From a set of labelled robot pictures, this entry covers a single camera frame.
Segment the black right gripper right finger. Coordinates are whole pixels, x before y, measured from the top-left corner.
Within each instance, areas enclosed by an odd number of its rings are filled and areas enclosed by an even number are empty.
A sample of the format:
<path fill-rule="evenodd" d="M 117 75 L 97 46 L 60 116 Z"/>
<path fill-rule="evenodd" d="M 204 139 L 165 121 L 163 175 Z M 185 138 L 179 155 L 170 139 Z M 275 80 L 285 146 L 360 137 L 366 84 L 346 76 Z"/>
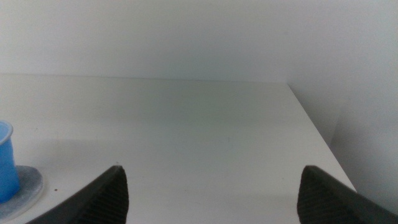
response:
<path fill-rule="evenodd" d="M 317 166 L 302 171 L 297 200 L 300 223 L 393 223 L 397 215 L 356 193 Z"/>

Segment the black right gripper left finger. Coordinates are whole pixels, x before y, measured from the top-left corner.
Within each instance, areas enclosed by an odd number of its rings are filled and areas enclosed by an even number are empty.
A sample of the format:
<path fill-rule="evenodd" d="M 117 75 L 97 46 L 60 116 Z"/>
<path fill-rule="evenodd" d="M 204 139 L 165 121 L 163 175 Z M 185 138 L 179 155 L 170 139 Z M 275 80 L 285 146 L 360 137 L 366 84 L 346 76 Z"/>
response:
<path fill-rule="evenodd" d="M 112 166 L 86 187 L 28 224 L 125 224 L 129 210 L 127 177 Z"/>

